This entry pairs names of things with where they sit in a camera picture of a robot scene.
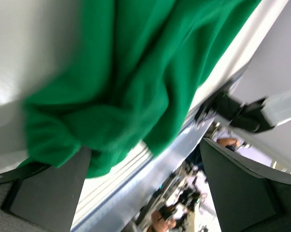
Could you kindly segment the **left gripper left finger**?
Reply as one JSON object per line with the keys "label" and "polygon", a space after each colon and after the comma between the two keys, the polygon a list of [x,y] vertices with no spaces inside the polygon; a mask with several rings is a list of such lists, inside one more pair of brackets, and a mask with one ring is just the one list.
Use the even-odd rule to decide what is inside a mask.
{"label": "left gripper left finger", "polygon": [[68,232],[91,158],[81,148],[59,168],[0,184],[0,232]]}

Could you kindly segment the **green t shirt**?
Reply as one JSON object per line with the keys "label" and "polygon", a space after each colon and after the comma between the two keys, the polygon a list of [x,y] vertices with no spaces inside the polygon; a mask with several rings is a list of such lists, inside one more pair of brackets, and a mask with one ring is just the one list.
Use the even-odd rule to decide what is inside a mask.
{"label": "green t shirt", "polygon": [[28,158],[60,167],[86,146],[103,176],[144,141],[154,156],[179,133],[196,90],[257,0],[85,0],[77,57],[27,97]]}

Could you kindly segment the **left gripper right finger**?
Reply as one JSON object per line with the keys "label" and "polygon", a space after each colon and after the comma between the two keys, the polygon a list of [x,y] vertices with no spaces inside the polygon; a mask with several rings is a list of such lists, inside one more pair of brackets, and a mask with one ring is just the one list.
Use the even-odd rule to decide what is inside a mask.
{"label": "left gripper right finger", "polygon": [[291,174],[210,139],[200,148],[221,231],[291,232]]}

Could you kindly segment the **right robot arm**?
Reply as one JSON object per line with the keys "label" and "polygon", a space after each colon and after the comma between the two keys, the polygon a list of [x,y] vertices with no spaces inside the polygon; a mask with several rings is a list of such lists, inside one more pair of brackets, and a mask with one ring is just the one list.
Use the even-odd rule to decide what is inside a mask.
{"label": "right robot arm", "polygon": [[240,102],[221,91],[202,104],[195,121],[199,124],[216,115],[227,120],[231,127],[250,133],[269,131],[291,121],[291,90],[252,103]]}

